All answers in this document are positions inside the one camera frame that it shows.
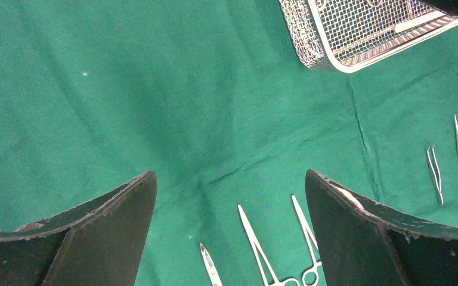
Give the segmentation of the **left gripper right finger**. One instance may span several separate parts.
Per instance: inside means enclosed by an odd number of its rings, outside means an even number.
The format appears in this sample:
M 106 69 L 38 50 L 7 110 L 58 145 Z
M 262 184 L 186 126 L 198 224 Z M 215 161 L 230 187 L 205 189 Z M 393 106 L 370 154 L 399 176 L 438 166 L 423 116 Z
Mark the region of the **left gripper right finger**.
M 458 285 L 458 228 L 357 194 L 318 171 L 305 195 L 328 285 Z

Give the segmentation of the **metal mesh instrument tray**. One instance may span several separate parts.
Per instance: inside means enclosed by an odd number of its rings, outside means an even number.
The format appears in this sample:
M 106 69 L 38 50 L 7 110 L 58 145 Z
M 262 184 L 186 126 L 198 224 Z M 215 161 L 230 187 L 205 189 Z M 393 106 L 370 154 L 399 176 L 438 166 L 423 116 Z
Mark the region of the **metal mesh instrument tray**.
M 353 73 L 458 26 L 445 16 L 394 32 L 398 23 L 438 11 L 422 1 L 280 1 L 300 62 Z

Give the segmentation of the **steel forceps with ring handles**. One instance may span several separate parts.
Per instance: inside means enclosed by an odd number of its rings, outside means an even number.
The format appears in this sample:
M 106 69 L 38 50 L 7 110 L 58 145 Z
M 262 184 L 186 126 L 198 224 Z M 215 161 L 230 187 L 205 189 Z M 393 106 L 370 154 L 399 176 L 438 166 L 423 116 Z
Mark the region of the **steel forceps with ring handles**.
M 237 205 L 240 220 L 243 225 L 243 229 L 245 230 L 246 236 L 250 243 L 250 246 L 253 251 L 253 255 L 258 265 L 259 273 L 261 275 L 262 281 L 264 285 L 297 285 L 300 286 L 299 281 L 296 278 L 288 277 L 283 280 L 279 280 L 277 277 L 274 269 L 272 268 L 265 252 L 263 251 L 261 244 L 255 235 L 255 232 L 250 224 L 243 207 L 238 204 Z

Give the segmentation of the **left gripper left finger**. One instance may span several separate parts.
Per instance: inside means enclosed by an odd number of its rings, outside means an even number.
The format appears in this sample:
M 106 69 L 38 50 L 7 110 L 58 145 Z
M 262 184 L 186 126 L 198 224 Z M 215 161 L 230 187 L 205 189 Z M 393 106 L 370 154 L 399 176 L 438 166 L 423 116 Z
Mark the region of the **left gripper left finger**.
M 0 285 L 134 285 L 157 196 L 144 172 L 116 189 L 0 232 Z

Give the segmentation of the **green surgical cloth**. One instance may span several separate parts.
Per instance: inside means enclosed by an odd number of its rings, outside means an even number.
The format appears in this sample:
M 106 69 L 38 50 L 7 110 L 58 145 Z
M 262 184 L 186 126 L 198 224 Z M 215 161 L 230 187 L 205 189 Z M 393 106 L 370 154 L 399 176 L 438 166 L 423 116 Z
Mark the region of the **green surgical cloth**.
M 137 285 L 261 285 L 311 261 L 305 174 L 458 227 L 458 26 L 313 71 L 277 1 L 0 1 L 0 231 L 157 175 Z M 426 149 L 435 146 L 444 204 Z

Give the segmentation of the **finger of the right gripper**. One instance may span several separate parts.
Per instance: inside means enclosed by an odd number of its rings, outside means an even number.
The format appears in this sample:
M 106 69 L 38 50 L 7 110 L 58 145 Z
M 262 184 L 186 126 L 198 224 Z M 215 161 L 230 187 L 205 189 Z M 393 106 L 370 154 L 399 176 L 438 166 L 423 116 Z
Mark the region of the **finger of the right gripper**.
M 458 0 L 422 0 L 422 2 L 444 14 L 458 17 Z

